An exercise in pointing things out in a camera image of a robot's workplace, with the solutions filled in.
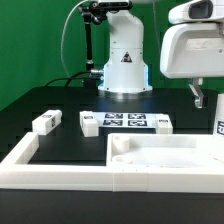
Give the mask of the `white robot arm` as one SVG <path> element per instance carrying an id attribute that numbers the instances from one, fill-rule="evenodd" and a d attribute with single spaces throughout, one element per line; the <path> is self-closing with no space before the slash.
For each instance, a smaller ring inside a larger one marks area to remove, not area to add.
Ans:
<path id="1" fill-rule="evenodd" d="M 116 98 L 137 97 L 152 90 L 143 61 L 142 22 L 130 13 L 134 4 L 152 0 L 94 0 L 95 22 L 110 24 L 110 54 L 99 91 Z M 205 77 L 224 77 L 224 0 L 190 0 L 169 11 L 172 24 L 162 41 L 160 71 L 170 79 L 189 79 L 195 106 L 207 99 Z"/>

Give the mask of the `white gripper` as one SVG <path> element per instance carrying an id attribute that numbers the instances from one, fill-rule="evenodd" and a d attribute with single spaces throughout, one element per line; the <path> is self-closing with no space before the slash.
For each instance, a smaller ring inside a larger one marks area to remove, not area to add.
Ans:
<path id="1" fill-rule="evenodd" d="M 192 78 L 189 87 L 197 108 L 203 107 L 204 77 L 224 77 L 224 35 L 217 23 L 188 23 L 169 28 L 163 38 L 161 73 Z"/>

